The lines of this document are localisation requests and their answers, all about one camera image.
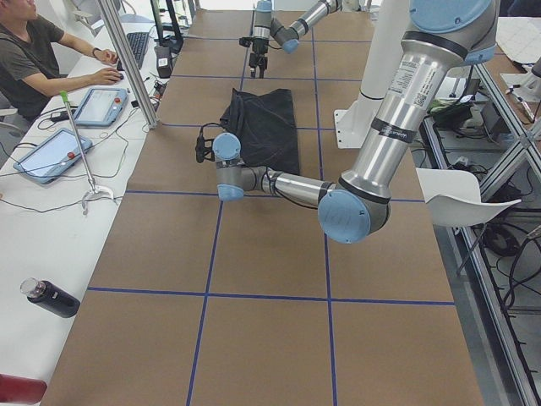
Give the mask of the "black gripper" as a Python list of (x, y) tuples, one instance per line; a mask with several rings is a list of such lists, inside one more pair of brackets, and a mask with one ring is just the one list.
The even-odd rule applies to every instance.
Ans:
[(203, 129), (199, 131), (194, 148), (197, 163), (203, 163), (204, 161), (214, 162), (216, 160), (213, 150), (214, 141), (213, 138), (205, 138)]
[(251, 43), (252, 52), (249, 56), (250, 77), (255, 78), (256, 70), (259, 70), (259, 78), (263, 79), (268, 64), (269, 41), (266, 38), (252, 37)]

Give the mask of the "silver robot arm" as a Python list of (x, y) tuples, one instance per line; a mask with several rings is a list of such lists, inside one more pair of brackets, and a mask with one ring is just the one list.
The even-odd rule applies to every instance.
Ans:
[(246, 111), (237, 103), (221, 134), (198, 137), (196, 159), (215, 163), (223, 201), (261, 190), (315, 209), (322, 230), (336, 242), (361, 241), (387, 222), (391, 180), (448, 71), (493, 57), (499, 11), (496, 1), (382, 3), (358, 99), (336, 112), (336, 132), (358, 149), (336, 183), (249, 158), (271, 125), (259, 121), (250, 135), (242, 134)]
[(291, 54), (298, 48), (300, 39), (306, 35), (319, 21), (329, 14), (342, 9), (342, 1), (319, 0), (302, 16), (289, 26), (283, 25), (273, 14), (272, 1), (258, 1), (253, 11), (253, 24), (249, 36), (241, 37), (239, 45), (251, 48), (249, 55), (250, 77), (256, 73), (263, 78), (268, 67), (267, 52), (270, 39), (278, 44), (278, 48)]

